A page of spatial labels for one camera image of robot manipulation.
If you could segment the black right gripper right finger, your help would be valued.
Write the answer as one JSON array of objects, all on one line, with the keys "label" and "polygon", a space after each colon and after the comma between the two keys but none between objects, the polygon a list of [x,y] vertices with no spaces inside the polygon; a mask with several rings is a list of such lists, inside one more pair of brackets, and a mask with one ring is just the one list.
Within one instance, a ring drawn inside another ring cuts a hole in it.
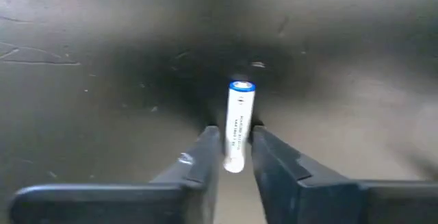
[{"label": "black right gripper right finger", "polygon": [[349,179],[264,126],[251,156],[267,224],[438,224],[438,182]]}]

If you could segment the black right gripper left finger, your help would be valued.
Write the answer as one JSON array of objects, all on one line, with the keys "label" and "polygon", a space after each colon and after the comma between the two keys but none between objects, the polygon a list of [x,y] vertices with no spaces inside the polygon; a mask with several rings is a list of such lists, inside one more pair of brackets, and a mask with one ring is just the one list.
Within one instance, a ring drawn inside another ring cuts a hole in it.
[{"label": "black right gripper left finger", "polygon": [[207,126],[193,147],[144,185],[49,184],[19,190],[11,224],[214,224],[220,130]]}]

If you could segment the white battery with blue caps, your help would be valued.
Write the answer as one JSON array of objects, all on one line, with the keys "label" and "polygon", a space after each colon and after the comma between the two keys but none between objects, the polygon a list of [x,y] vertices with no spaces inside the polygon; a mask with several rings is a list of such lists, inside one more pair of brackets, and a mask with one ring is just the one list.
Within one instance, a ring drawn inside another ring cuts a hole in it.
[{"label": "white battery with blue caps", "polygon": [[256,85],[251,82],[234,81],[229,84],[223,165],[230,173],[240,173],[245,166],[245,146],[252,121],[255,91]]}]

